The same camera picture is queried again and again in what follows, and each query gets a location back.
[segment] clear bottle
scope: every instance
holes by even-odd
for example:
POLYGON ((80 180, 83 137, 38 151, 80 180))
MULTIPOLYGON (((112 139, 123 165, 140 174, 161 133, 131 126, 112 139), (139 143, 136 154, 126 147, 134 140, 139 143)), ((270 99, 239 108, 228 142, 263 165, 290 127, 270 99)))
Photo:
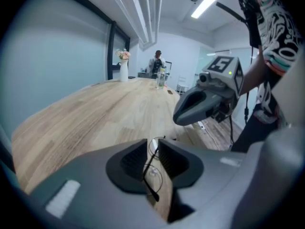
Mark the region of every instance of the clear bottle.
POLYGON ((163 89, 165 83, 165 69, 161 68, 157 76, 157 88, 163 89))

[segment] white vase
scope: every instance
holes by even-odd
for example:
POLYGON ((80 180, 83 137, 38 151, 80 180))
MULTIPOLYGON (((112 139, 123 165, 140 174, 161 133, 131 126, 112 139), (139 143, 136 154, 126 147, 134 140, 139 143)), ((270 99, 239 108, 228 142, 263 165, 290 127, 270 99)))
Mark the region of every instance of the white vase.
POLYGON ((121 67, 120 67, 120 81, 127 82, 128 81, 128 59, 121 59, 121 67))

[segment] fluorescent light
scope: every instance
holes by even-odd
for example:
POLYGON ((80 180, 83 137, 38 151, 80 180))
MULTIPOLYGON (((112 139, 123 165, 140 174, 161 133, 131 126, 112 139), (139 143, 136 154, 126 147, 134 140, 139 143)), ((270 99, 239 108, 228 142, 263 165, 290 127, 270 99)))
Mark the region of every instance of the fluorescent light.
POLYGON ((213 2, 216 0, 203 0, 202 3, 198 6, 198 8, 195 10, 195 12, 192 14, 192 17, 197 19, 199 16, 206 11, 208 7, 211 6, 213 2))

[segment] patterned shirt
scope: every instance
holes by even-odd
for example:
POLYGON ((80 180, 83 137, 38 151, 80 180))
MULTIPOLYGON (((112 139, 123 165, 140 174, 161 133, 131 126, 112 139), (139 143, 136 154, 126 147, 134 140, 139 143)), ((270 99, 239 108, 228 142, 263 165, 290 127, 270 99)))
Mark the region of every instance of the patterned shirt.
POLYGON ((278 121, 280 127, 286 125, 286 121, 271 90, 296 60, 303 38, 291 14, 280 0, 256 1, 261 9, 261 13, 257 14, 257 24, 264 61, 268 67, 261 110, 255 111, 254 116, 265 124, 278 121))

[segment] desk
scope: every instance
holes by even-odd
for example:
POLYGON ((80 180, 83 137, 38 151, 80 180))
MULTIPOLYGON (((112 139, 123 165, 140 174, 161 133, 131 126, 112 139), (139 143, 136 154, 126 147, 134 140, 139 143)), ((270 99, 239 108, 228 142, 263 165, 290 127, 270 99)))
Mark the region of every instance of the desk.
MULTIPOLYGON (((178 94, 166 87, 157 90, 155 85, 155 80, 143 78, 125 83, 107 81, 85 87, 29 117, 15 130, 12 139, 20 187, 30 193, 73 158, 127 141, 147 138, 150 142, 165 135, 204 146, 192 125, 183 127, 173 122, 178 94)), ((163 176, 160 202, 154 206, 167 217, 171 180, 161 163, 153 165, 163 176)))

